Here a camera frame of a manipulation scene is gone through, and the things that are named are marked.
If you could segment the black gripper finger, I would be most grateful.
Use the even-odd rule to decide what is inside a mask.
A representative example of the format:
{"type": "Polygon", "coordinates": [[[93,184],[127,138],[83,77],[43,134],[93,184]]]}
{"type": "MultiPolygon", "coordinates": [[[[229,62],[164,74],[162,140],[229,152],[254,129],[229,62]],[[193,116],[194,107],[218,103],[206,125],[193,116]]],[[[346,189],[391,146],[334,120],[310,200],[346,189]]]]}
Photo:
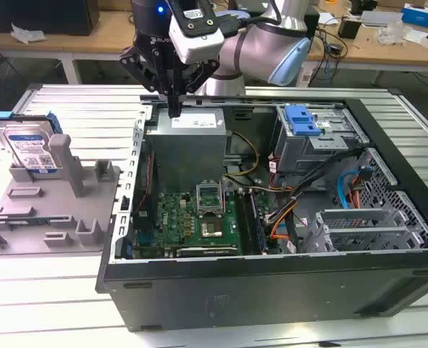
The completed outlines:
{"type": "Polygon", "coordinates": [[[196,92],[219,68],[218,59],[191,65],[175,61],[175,117],[179,117],[186,94],[196,92]]]}
{"type": "Polygon", "coordinates": [[[176,118],[176,96],[173,79],[161,48],[153,47],[145,52],[136,46],[128,47],[119,56],[119,62],[148,91],[157,92],[165,100],[170,118],[176,118]]]}

